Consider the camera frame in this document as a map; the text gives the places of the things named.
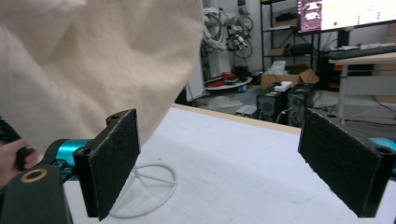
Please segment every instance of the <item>wooden desk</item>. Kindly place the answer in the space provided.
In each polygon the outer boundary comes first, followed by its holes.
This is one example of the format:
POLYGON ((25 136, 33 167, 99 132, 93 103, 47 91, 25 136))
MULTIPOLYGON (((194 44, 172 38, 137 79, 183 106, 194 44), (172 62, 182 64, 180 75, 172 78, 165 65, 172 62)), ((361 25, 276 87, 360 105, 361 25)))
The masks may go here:
POLYGON ((344 122, 344 104, 346 95, 396 95, 396 76, 349 77, 347 75, 347 66, 351 64, 396 63, 396 53, 378 54, 343 60, 329 60, 329 63, 343 65, 343 71, 340 76, 338 100, 338 117, 342 122, 344 122))
MULTIPOLYGON (((176 105, 142 146, 137 164, 163 162, 177 172, 173 197, 143 217, 102 223, 358 224, 392 223, 396 183, 376 218, 359 219, 298 153, 300 129, 176 105)), ((78 182, 65 191, 75 223, 87 218, 78 182)))

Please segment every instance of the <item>black foam pad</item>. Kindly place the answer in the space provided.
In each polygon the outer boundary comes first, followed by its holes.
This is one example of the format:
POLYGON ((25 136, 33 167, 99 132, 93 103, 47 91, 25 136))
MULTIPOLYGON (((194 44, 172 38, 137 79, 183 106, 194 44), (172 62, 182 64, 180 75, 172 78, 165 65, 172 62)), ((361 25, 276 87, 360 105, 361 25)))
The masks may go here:
POLYGON ((299 152, 358 216, 375 217, 396 154, 353 133, 334 115, 306 109, 299 152))
POLYGON ((107 127, 73 154, 89 217, 107 217, 140 153, 136 111, 106 119, 107 127))

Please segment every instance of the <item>computer tower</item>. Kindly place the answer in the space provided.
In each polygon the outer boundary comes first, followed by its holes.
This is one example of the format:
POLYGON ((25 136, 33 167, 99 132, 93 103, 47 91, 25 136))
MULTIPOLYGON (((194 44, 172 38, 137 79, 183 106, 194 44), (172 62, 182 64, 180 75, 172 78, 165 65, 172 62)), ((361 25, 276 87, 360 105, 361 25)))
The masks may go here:
POLYGON ((258 117, 261 120, 287 124, 286 115, 280 115, 286 109, 287 95, 283 91, 269 90, 256 97, 258 117))
POLYGON ((288 125, 301 127, 304 122, 304 111, 314 106, 313 84, 293 87, 288 92, 288 125))

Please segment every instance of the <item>keyboard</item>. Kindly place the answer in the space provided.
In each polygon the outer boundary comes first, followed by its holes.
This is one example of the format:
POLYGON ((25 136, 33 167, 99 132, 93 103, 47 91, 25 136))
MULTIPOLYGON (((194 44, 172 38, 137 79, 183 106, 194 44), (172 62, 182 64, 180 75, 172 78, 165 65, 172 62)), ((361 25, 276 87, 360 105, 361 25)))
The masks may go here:
POLYGON ((341 60, 348 58, 359 58, 364 56, 371 56, 376 54, 396 52, 396 45, 377 47, 374 49, 350 49, 343 52, 330 53, 326 57, 332 60, 341 60))

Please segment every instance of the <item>person's hand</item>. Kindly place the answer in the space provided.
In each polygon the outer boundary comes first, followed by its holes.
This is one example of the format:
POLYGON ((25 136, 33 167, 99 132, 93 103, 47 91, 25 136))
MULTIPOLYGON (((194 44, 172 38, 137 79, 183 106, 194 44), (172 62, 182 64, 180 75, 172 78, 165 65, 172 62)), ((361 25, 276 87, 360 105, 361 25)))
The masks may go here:
MULTIPOLYGON (((18 174, 16 159, 17 151, 26 147, 23 140, 0 144, 0 188, 5 186, 15 175, 18 174)), ((39 153, 36 150, 27 156, 24 164, 25 169, 30 169, 38 163, 39 153)))

